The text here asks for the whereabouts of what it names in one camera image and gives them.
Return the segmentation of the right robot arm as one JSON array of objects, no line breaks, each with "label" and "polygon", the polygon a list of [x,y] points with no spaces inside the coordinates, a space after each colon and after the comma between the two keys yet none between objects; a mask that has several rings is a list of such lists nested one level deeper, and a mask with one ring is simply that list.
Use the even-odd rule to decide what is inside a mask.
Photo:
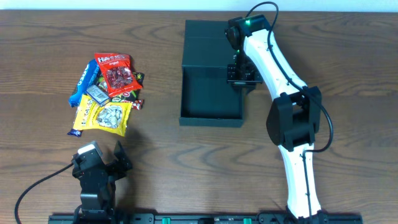
[{"label": "right robot arm", "polygon": [[296,220],[309,222],[321,210],[311,154],[320,125],[320,108],[311,97],[320,100],[320,90],[309,88],[293,71],[265,16],[230,19],[225,35],[236,51],[234,63],[227,66],[227,82],[233,87],[264,83],[271,94],[266,127],[284,160],[287,210]]}]

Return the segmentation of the yellow Hacks candy bag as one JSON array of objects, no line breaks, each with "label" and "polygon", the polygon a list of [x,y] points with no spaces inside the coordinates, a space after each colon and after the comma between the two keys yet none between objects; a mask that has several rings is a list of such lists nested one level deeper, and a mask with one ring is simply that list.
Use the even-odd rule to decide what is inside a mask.
[{"label": "yellow Hacks candy bag", "polygon": [[76,111],[73,129],[100,129],[124,137],[131,109],[131,102],[109,102],[100,106],[90,96],[83,95]]}]

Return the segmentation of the red Hacks candy bag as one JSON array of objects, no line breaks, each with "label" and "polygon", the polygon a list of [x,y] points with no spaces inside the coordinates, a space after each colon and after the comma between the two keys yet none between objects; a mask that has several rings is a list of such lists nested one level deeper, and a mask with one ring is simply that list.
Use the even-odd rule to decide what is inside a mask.
[{"label": "red Hacks candy bag", "polygon": [[131,57],[119,53],[95,53],[95,60],[103,74],[110,97],[115,97],[127,91],[140,90],[131,70]]}]

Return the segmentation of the black Haribo candy bag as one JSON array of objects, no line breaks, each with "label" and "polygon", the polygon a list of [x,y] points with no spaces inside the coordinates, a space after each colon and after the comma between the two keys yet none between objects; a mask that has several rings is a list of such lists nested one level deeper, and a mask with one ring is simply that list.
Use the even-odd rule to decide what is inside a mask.
[{"label": "black Haribo candy bag", "polygon": [[[134,75],[134,78],[136,79],[136,81],[138,82],[138,84],[143,85],[145,75],[141,72],[134,72],[133,75]],[[101,73],[97,76],[96,80],[94,81],[94,84],[99,89],[101,89],[103,92],[105,92],[105,93],[108,92],[106,82]],[[140,92],[140,89],[127,91],[127,92],[121,93],[118,96],[111,97],[111,101],[113,101],[113,102],[134,102],[139,98],[139,92]]]}]

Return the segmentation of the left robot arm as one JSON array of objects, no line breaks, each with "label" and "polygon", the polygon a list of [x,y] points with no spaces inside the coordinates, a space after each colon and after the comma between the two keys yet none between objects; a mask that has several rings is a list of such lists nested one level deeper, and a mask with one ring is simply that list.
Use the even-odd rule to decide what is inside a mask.
[{"label": "left robot arm", "polygon": [[105,164],[96,141],[73,156],[72,176],[80,181],[81,205],[76,208],[73,223],[122,223],[125,215],[115,210],[116,181],[126,176],[132,163],[121,143],[116,142],[114,161]]}]

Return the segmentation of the black gift box with lid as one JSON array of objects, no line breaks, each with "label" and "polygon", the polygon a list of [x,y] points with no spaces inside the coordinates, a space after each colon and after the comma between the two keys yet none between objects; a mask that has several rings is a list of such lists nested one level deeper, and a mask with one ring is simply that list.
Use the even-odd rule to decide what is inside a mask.
[{"label": "black gift box with lid", "polygon": [[227,83],[234,50],[225,21],[185,21],[179,125],[239,128],[243,94]]}]

